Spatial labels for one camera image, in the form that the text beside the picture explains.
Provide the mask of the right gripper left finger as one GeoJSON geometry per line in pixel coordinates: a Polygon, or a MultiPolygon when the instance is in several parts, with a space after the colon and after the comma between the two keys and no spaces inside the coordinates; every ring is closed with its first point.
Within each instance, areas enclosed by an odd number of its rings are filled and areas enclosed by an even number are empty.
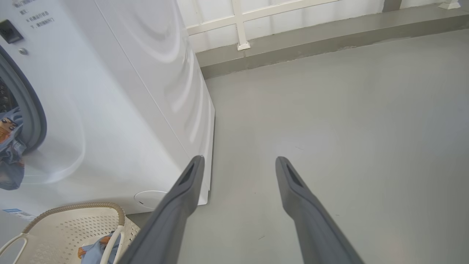
{"type": "Polygon", "coordinates": [[[119,264],[176,264],[187,219],[196,210],[205,159],[194,156],[137,233],[119,264]]]}

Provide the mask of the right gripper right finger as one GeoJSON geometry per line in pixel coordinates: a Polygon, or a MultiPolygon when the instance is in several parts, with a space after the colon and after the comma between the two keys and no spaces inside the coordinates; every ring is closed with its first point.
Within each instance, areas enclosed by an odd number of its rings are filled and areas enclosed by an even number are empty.
{"type": "Polygon", "coordinates": [[[363,264],[363,260],[286,157],[275,172],[282,205],[293,219],[305,264],[363,264]]]}

